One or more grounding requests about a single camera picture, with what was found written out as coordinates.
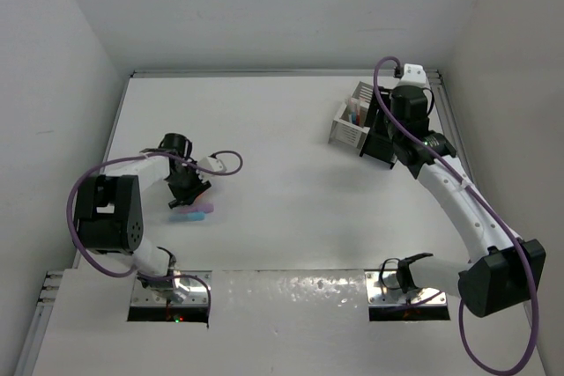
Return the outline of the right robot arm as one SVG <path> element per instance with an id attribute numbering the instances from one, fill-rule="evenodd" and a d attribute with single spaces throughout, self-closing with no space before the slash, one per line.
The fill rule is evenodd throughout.
<path id="1" fill-rule="evenodd" d="M 423 88 L 400 85 L 386 100 L 378 90 L 373 97 L 397 160 L 440 204 L 469 255 L 466 264 L 431 253 L 400 260 L 396 280 L 402 291 L 433 287 L 459 297 L 477 317 L 526 301 L 537 308 L 545 249 L 508 227 L 467 177 L 454 145 L 429 128 Z"/>

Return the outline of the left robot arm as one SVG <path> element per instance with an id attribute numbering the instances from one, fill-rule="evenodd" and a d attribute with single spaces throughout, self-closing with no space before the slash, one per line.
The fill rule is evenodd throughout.
<path id="1" fill-rule="evenodd" d="M 191 205 L 211 183 L 191 157 L 192 143 L 168 133 L 155 149 L 136 157 L 114 159 L 107 173 L 94 168 L 75 183 L 67 201 L 71 238 L 98 271 L 115 278 L 134 272 L 151 279 L 169 274 L 172 254 L 144 236 L 142 193 L 164 181 L 175 209 Z"/>

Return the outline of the purple highlighter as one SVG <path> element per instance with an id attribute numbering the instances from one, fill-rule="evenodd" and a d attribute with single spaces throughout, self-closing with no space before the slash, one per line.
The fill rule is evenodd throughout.
<path id="1" fill-rule="evenodd" d="M 212 203 L 200 203 L 185 206 L 179 209 L 180 213 L 212 213 L 214 212 L 214 205 Z"/>

